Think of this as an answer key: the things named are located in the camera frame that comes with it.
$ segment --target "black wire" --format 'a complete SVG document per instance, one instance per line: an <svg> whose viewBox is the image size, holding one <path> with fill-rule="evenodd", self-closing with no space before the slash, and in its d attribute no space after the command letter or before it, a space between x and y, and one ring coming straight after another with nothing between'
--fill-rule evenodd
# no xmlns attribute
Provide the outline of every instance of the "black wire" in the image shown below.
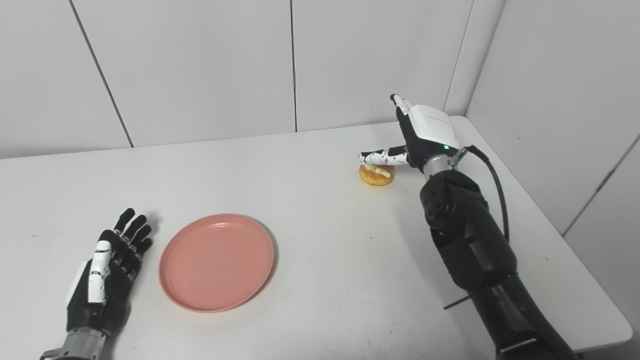
<svg viewBox="0 0 640 360"><path fill-rule="evenodd" d="M473 155L476 155L483 163L489 168L491 172L491 176L493 177L493 181L495 182L495 187L498 190L498 198L500 198L500 210L502 211L502 228L504 232L504 238L509 241L509 215L507 214L507 202L504 200L504 191L502 190L502 184L500 183L500 178L498 177L498 173L496 173L495 168L489 161L489 157L482 152L482 150L478 149L475 145L466 146L466 150L471 152Z"/></svg>

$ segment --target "white tiled wall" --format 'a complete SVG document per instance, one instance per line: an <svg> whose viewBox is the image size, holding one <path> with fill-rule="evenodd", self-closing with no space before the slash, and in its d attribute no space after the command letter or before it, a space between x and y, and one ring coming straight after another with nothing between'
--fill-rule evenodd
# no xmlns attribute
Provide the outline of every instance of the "white tiled wall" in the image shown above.
<svg viewBox="0 0 640 360"><path fill-rule="evenodd" d="M298 129L395 121L393 93L442 109L472 2L293 2Z"/></svg>
<svg viewBox="0 0 640 360"><path fill-rule="evenodd" d="M74 4L144 146L395 121L394 92L460 113L502 1ZM127 147L70 3L36 2L0 4L0 158Z"/></svg>
<svg viewBox="0 0 640 360"><path fill-rule="evenodd" d="M564 232L640 133L640 3L507 1L467 117Z"/></svg>
<svg viewBox="0 0 640 360"><path fill-rule="evenodd" d="M0 1L0 158L128 147L66 1Z"/></svg>
<svg viewBox="0 0 640 360"><path fill-rule="evenodd" d="M75 4L135 146L295 130L288 1Z"/></svg>

